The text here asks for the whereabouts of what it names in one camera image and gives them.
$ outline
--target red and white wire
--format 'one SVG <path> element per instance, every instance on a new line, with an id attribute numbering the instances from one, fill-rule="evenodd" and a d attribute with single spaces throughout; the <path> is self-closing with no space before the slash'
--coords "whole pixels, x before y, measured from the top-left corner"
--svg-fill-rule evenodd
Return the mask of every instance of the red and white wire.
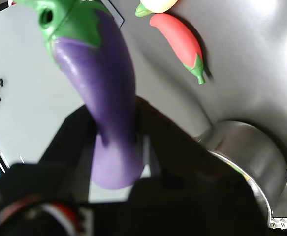
<path id="1" fill-rule="evenodd" d="M 74 223 L 53 204 L 42 204 L 41 208 L 44 212 L 50 214 L 67 232 L 69 236 L 77 236 L 78 232 Z"/>

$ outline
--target stainless steel pot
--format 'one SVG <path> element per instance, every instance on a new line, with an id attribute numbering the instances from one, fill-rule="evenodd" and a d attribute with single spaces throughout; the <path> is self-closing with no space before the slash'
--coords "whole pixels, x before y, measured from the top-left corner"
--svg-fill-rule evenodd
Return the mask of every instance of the stainless steel pot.
<path id="1" fill-rule="evenodd" d="M 198 141 L 244 175 L 270 224 L 287 184 L 287 164 L 276 144 L 259 129 L 236 121 L 214 125 Z"/>

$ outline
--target gray table surface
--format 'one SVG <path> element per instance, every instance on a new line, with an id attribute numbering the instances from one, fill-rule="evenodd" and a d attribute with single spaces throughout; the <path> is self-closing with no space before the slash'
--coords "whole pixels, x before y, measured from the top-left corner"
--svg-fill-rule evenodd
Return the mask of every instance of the gray table surface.
<path id="1" fill-rule="evenodd" d="M 153 78 L 180 93 L 185 104 L 200 104 L 210 123 L 236 119 L 263 127 L 278 138 L 287 157 L 287 1 L 178 1 L 170 13 L 189 22 L 202 39 L 211 73 L 205 75 L 203 86 L 184 69 L 161 33 L 149 25 L 150 16 L 135 17 L 138 0 L 112 2 L 125 20 L 121 30 L 139 78 L 138 94 L 153 90 L 141 84 L 143 78 Z M 193 111 L 189 110 L 192 124 L 186 130 L 201 129 Z M 274 216 L 287 217 L 287 187 Z"/>

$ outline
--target plastic vegetable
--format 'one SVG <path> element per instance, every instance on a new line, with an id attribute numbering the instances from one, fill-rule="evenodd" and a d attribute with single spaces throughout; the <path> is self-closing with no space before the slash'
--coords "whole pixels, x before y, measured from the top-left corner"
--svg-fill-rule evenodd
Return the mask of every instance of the plastic vegetable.
<path id="1" fill-rule="evenodd" d="M 169 10 L 178 0 L 141 0 L 135 11 L 137 17 L 150 15 L 151 13 L 163 13 Z"/>
<path id="2" fill-rule="evenodd" d="M 118 189 L 140 178 L 135 132 L 135 76 L 114 18 L 96 1 L 16 0 L 32 6 L 50 56 L 94 118 L 92 181 Z"/>
<path id="3" fill-rule="evenodd" d="M 200 45 L 193 33 L 178 19 L 168 14 L 156 14 L 150 25 L 158 28 L 165 36 L 184 67 L 204 84 L 203 58 Z"/>

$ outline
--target white surface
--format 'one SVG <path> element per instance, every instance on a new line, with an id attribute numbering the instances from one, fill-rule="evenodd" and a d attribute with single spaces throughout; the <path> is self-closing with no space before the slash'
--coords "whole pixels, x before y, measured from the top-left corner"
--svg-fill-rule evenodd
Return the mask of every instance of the white surface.
<path id="1" fill-rule="evenodd" d="M 123 33 L 134 62 L 138 95 L 191 135 L 200 135 L 209 123 L 199 104 L 191 103 L 188 94 L 161 79 L 164 75 Z M 10 165 L 21 162 L 20 156 L 25 163 L 35 163 L 64 118 L 83 101 L 48 57 L 32 9 L 15 5 L 0 13 L 0 77 L 5 82 L 0 90 L 0 152 Z M 90 188 L 92 202 L 122 201 L 131 189 L 106 190 L 93 183 Z"/>
<path id="2" fill-rule="evenodd" d="M 37 162 L 64 118 L 83 105 L 49 58 L 36 22 L 22 6 L 0 13 L 0 153 L 9 165 L 20 156 Z"/>

